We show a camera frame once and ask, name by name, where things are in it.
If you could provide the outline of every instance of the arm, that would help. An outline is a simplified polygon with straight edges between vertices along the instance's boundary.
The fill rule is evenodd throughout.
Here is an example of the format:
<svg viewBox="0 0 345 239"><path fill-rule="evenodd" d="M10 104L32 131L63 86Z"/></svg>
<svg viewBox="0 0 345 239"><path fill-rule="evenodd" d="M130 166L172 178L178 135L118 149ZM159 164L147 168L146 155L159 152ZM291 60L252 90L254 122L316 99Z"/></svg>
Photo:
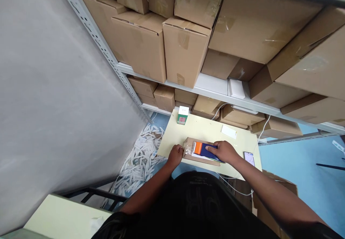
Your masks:
<svg viewBox="0 0 345 239"><path fill-rule="evenodd" d="M288 232L320 222L327 225L307 204L283 185L267 177L245 161L231 144L226 141L214 143L218 149L206 149L220 160L232 165L251 185L262 203L276 221Z"/></svg>
<svg viewBox="0 0 345 239"><path fill-rule="evenodd" d="M174 145L166 164L130 197L120 211L126 214L145 212L159 196L164 184L180 164L182 156L183 147Z"/></svg>

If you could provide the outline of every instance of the gray wall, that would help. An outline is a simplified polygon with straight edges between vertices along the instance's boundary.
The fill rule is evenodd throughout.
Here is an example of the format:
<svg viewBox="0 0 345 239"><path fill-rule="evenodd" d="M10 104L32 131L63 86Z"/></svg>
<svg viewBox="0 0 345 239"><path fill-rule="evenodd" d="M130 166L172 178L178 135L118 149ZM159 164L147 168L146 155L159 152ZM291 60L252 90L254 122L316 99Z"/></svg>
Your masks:
<svg viewBox="0 0 345 239"><path fill-rule="evenodd" d="M0 0L0 234L115 176L146 123L66 0Z"/></svg>

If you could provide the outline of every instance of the table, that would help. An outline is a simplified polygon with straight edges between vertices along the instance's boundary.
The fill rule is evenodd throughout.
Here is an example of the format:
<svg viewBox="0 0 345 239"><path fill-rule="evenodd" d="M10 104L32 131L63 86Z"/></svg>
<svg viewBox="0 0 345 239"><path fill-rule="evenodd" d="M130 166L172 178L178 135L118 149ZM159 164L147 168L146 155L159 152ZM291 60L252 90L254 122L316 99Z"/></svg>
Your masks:
<svg viewBox="0 0 345 239"><path fill-rule="evenodd" d="M243 158L243 152L250 152L254 155L255 167L262 171L259 147L257 146L257 136L248 130L226 125L214 120L205 119L196 115L189 114L186 124L177 124L178 111L173 110L168 126L166 127L162 142L159 146L158 155L168 157L171 148L175 144L183 146L187 137L204 141L226 140L235 148L236 152ZM223 125L237 131L236 139L233 139L221 132ZM205 164L193 160L182 159L182 162L198 166L220 174L225 174L237 179L244 180L242 175L231 165L221 163L220 166Z"/></svg>

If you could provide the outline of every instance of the hand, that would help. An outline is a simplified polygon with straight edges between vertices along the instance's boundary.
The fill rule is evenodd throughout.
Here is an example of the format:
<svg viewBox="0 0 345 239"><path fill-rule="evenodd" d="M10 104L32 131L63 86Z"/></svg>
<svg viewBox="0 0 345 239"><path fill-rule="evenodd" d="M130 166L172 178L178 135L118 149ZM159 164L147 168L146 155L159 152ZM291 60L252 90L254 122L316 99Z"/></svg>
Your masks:
<svg viewBox="0 0 345 239"><path fill-rule="evenodd" d="M243 159L239 156L239 154L229 142L216 141L213 145L217 146L218 148L207 146L206 150L217 156L223 162L232 165L235 161Z"/></svg>
<svg viewBox="0 0 345 239"><path fill-rule="evenodd" d="M174 145L172 150L170 151L168 161L166 165L175 169L181 162L183 157L183 147L181 145Z"/></svg>

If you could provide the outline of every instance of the smartphone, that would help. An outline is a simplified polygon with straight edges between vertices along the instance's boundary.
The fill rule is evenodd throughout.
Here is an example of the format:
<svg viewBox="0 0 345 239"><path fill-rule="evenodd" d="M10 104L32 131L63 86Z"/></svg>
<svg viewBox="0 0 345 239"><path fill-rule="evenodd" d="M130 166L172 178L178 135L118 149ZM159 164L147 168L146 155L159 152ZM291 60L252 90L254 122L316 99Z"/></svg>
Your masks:
<svg viewBox="0 0 345 239"><path fill-rule="evenodd" d="M250 163L251 165L255 166L255 163L254 163L254 156L252 153L249 153L249 152L243 152L243 155L244 155L244 159Z"/></svg>

